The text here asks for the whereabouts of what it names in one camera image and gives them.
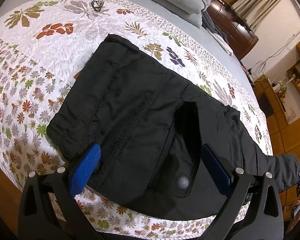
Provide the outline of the black padded pants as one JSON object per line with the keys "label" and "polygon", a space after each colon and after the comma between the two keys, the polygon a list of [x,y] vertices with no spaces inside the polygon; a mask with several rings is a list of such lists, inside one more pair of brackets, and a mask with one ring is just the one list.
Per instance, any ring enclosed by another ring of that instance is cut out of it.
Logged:
{"label": "black padded pants", "polygon": [[204,165],[204,144],[248,174],[270,172],[279,191],[299,181],[296,155],[265,155],[239,111],[113,34],[82,69],[46,133],[71,163],[100,145],[87,185],[155,218],[194,220],[221,209],[226,197]]}

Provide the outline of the wooden desk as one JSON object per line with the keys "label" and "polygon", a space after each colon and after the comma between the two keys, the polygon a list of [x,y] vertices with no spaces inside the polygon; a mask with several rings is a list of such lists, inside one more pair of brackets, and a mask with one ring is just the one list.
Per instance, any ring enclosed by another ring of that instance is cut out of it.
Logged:
{"label": "wooden desk", "polygon": [[269,80],[262,79],[261,81],[255,81],[253,90],[260,109],[264,112],[266,118],[275,117],[280,129],[288,126],[283,104],[273,90]]}

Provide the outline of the floral quilted bedspread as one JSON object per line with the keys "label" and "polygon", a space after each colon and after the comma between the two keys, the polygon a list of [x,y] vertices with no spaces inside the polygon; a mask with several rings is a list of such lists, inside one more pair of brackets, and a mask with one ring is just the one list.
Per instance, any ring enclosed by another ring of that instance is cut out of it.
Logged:
{"label": "floral quilted bedspread", "polygon": [[240,111],[262,152],[273,149],[264,113],[240,62],[203,28],[150,0],[33,0],[0,18],[0,169],[10,201],[19,204],[27,175],[52,173],[64,164],[47,139],[75,75],[108,34],[120,35]]}

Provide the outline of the dark wooden headboard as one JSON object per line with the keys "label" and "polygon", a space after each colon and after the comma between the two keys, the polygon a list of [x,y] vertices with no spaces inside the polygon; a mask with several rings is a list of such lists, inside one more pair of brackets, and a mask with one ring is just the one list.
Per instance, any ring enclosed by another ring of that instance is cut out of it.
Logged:
{"label": "dark wooden headboard", "polygon": [[212,0],[207,13],[214,24],[227,35],[229,46],[239,60],[247,56],[259,41],[255,33],[243,24],[227,3]]}

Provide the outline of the grey and white blanket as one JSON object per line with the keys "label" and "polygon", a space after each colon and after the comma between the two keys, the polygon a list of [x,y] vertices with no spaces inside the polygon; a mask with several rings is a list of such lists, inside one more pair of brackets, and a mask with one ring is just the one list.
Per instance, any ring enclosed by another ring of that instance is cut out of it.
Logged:
{"label": "grey and white blanket", "polygon": [[216,26],[208,14],[207,11],[201,11],[202,13],[202,27],[217,41],[217,43],[224,49],[224,51],[229,55],[233,56],[234,52],[229,46],[228,38],[225,33],[223,33],[220,27]]}

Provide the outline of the black eyeglasses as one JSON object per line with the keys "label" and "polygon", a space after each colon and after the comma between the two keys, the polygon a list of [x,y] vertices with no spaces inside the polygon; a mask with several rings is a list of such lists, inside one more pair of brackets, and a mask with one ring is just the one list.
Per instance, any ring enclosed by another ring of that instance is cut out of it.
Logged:
{"label": "black eyeglasses", "polygon": [[100,12],[101,9],[103,8],[104,5],[104,0],[93,0],[91,2],[91,7],[96,11]]}

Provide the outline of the beige curtain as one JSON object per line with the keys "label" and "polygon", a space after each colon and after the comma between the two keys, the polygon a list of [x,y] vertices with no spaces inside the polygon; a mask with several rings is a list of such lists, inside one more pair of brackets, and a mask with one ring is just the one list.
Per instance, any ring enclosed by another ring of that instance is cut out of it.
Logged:
{"label": "beige curtain", "polygon": [[250,30],[256,32],[281,0],[238,0],[231,8]]}

